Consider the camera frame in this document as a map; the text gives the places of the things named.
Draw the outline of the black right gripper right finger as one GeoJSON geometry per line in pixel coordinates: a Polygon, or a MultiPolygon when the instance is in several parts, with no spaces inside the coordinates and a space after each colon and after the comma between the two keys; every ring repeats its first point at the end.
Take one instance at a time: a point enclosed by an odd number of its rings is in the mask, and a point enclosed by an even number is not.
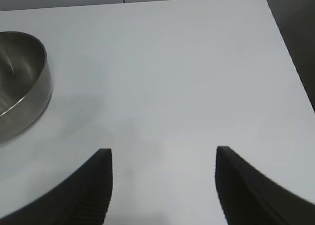
{"type": "Polygon", "coordinates": [[[215,185],[229,225],[315,223],[314,204],[266,177],[230,147],[217,147],[215,185]]]}

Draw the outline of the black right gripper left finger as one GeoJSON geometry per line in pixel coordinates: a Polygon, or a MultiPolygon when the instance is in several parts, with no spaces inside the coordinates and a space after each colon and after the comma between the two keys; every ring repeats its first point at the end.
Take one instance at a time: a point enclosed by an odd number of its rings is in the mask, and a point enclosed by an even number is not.
{"type": "Polygon", "coordinates": [[[99,149],[55,188],[1,218],[2,225],[101,225],[113,191],[111,149],[99,149]]]}

